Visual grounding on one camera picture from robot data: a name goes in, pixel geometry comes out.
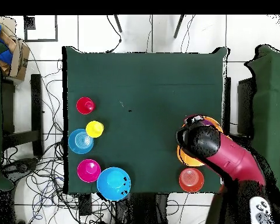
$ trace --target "chair leg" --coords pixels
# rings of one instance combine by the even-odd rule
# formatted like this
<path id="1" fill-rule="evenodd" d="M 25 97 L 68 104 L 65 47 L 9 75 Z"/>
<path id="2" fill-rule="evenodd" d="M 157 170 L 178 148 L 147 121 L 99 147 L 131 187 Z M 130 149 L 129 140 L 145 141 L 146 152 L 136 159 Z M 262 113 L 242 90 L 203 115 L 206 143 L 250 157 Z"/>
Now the chair leg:
<path id="1" fill-rule="evenodd" d="M 184 19 L 184 15 L 180 15 L 180 19 L 178 20 L 178 24 L 177 24 L 177 27 L 176 27 L 176 30 L 175 30 L 175 33 L 174 33 L 174 36 L 173 36 L 175 39 L 176 39 L 176 37 L 179 33 L 180 25 L 183 22 L 183 19 Z"/>
<path id="2" fill-rule="evenodd" d="M 115 21 L 116 21 L 116 24 L 117 24 L 117 27 L 118 27 L 119 32 L 122 33 L 123 31 L 122 31 L 122 29 L 121 29 L 118 16 L 117 16 L 117 15 L 114 15 L 114 18 L 115 18 Z"/>

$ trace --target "cup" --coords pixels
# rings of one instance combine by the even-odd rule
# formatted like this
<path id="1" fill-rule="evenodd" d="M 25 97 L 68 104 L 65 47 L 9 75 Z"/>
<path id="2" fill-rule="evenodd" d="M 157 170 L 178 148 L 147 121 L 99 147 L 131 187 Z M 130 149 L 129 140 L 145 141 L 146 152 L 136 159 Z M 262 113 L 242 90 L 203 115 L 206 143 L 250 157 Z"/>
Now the cup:
<path id="1" fill-rule="evenodd" d="M 100 165 L 92 159 L 83 160 L 78 165 L 77 173 L 84 182 L 94 182 L 100 175 Z"/>
<path id="2" fill-rule="evenodd" d="M 104 131 L 104 125 L 98 121 L 91 121 L 86 126 L 88 136 L 98 138 Z"/>
<path id="3" fill-rule="evenodd" d="M 93 138 L 86 133 L 85 129 L 76 129 L 69 135 L 68 146 L 77 154 L 85 154 L 93 148 Z"/>
<path id="4" fill-rule="evenodd" d="M 204 184 L 204 177 L 198 169 L 191 167 L 184 169 L 180 173 L 179 183 L 180 187 L 184 191 L 188 193 L 195 193 L 202 188 Z"/>
<path id="5" fill-rule="evenodd" d="M 95 103 L 88 97 L 81 97 L 76 105 L 79 113 L 89 114 L 95 109 Z"/>

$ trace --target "light blue bowl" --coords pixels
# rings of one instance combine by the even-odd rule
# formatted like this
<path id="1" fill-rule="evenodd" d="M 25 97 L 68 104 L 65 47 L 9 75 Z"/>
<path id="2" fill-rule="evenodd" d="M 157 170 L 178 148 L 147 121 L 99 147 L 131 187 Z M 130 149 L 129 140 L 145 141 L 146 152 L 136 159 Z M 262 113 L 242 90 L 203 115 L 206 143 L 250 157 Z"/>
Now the light blue bowl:
<path id="1" fill-rule="evenodd" d="M 123 169 L 109 167 L 100 173 L 96 186 L 105 199 L 119 201 L 128 195 L 131 189 L 131 179 Z"/>
<path id="2" fill-rule="evenodd" d="M 77 154 L 85 154 L 91 151 L 93 138 L 87 135 L 85 129 L 76 129 L 69 135 L 68 146 Z"/>

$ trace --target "red cup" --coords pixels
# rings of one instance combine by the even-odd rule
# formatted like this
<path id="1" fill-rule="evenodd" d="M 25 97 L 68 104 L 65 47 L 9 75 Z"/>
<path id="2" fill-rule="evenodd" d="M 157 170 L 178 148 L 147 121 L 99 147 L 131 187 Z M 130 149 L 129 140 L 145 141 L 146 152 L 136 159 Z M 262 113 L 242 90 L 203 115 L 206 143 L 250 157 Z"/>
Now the red cup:
<path id="1" fill-rule="evenodd" d="M 188 192 L 195 193 L 199 191 L 204 184 L 203 174 L 192 167 L 184 169 L 179 178 L 180 187 Z"/>
<path id="2" fill-rule="evenodd" d="M 77 101 L 76 108 L 79 111 L 79 113 L 89 114 L 95 109 L 95 103 L 88 97 L 81 97 Z"/>

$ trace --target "white controller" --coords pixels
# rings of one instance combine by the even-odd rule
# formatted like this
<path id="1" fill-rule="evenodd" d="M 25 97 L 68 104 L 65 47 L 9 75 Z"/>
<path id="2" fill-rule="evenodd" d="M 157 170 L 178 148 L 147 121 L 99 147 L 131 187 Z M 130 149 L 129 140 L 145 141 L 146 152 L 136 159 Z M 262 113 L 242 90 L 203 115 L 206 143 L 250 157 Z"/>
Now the white controller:
<path id="1" fill-rule="evenodd" d="M 271 216 L 271 208 L 262 197 L 250 199 L 251 224 L 274 224 Z"/>

